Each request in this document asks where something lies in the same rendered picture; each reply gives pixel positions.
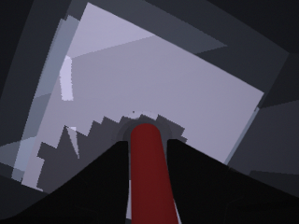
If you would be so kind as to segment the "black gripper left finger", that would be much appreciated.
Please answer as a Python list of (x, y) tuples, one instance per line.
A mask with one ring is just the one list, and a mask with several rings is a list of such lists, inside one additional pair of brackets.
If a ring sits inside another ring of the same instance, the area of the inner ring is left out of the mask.
[(0, 224), (124, 224), (130, 149), (119, 141), (50, 195)]

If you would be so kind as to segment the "dark red peg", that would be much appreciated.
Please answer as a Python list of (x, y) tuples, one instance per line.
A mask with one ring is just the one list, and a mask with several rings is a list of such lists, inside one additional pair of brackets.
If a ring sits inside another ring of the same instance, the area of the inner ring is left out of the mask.
[(131, 130), (131, 224), (179, 224), (160, 131), (149, 123)]

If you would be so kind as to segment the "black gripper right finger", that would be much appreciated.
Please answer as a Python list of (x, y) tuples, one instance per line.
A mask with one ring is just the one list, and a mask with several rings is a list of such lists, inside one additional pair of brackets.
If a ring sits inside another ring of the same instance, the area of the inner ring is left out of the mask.
[(299, 224), (299, 198), (167, 139), (165, 161), (182, 224)]

